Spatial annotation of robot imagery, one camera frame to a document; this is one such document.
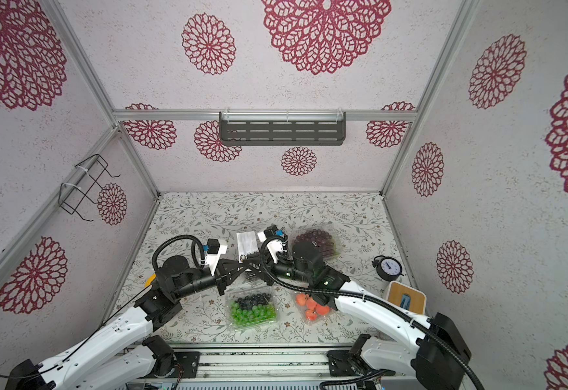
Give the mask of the white sticker label sheet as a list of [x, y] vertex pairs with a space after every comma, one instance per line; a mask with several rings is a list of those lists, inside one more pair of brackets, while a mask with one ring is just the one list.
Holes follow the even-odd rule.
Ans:
[[239, 232], [236, 234], [236, 237], [240, 263], [259, 252], [258, 239], [255, 232]]

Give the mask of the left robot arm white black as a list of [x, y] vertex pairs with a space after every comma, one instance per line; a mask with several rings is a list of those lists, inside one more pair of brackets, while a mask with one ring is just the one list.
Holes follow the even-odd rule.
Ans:
[[177, 366], [173, 348], [156, 331], [181, 310], [184, 297], [226, 288], [261, 261], [217, 260], [214, 269], [191, 267], [183, 256], [167, 258], [155, 269], [145, 294], [117, 313], [84, 341], [34, 364], [21, 362], [9, 374], [7, 389], [114, 389], [146, 375], [167, 376]]

